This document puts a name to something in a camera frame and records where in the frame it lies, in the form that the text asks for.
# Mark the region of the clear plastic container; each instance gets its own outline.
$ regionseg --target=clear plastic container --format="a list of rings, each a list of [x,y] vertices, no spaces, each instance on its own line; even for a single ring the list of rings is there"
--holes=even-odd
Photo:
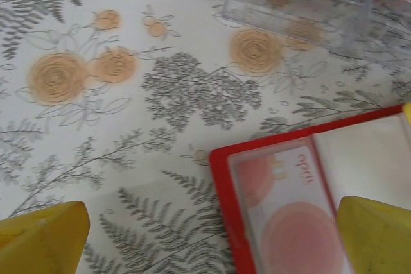
[[[410,67],[411,0],[225,0],[226,19],[333,53]]]

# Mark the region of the orange rose print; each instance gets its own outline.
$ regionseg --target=orange rose print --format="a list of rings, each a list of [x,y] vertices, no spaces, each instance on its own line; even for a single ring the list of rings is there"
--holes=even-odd
[[[120,14],[114,10],[105,10],[96,14],[94,26],[101,31],[119,28],[121,22]]]
[[[137,69],[137,58],[126,49],[106,51],[94,64],[94,74],[108,83],[129,79]]]
[[[257,29],[243,30],[231,39],[231,58],[249,75],[266,74],[281,63],[277,37]]]
[[[290,22],[286,27],[286,32],[291,37],[300,37],[313,42],[323,41],[321,28],[315,21],[311,21],[309,19],[300,18]],[[289,47],[300,49],[302,51],[307,51],[315,47],[311,43],[293,38],[287,38],[286,42]]]
[[[85,62],[74,54],[59,53],[42,57],[28,74],[33,96],[46,103],[62,103],[84,90]]]

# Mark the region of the clear plastic pocket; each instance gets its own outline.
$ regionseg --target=clear plastic pocket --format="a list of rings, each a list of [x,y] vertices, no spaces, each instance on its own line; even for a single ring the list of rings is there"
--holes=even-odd
[[[229,157],[258,273],[352,273],[311,138]]]

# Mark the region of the red plastic case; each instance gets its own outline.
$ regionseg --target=red plastic case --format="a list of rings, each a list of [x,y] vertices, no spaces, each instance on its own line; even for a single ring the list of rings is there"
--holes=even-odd
[[[311,137],[316,133],[399,113],[400,105],[213,150],[210,154],[211,171],[238,274],[288,273],[286,271],[290,269],[308,273],[301,272],[301,265],[304,265],[305,257],[312,259],[312,255],[304,253],[302,243],[296,246],[287,244],[292,242],[292,234],[287,237],[286,229],[293,226],[299,232],[296,236],[306,236],[310,243],[321,236],[327,241],[324,246],[327,250],[322,255],[329,254],[330,258],[325,261],[318,258],[319,262],[310,263],[307,271],[316,274],[353,273],[345,256],[340,254],[342,246],[341,250],[338,248],[338,232],[333,223],[336,208]],[[267,168],[279,169],[267,173]],[[246,175],[247,172],[263,180],[255,181],[256,178]],[[285,178],[284,185],[277,184],[277,188],[272,189],[275,181],[281,183]],[[301,231],[307,228],[318,236],[311,239]],[[294,261],[287,249],[292,249],[292,255],[299,256],[302,261]]]

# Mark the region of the yellow object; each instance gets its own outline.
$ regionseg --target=yellow object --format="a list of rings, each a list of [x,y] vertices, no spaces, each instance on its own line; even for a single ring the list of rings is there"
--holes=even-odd
[[[356,274],[411,273],[411,211],[344,197],[337,225]]]
[[[408,123],[411,125],[411,102],[405,103],[403,105],[403,112],[405,114],[406,119],[408,120]]]
[[[74,274],[89,229],[82,202],[0,221],[0,273]]]

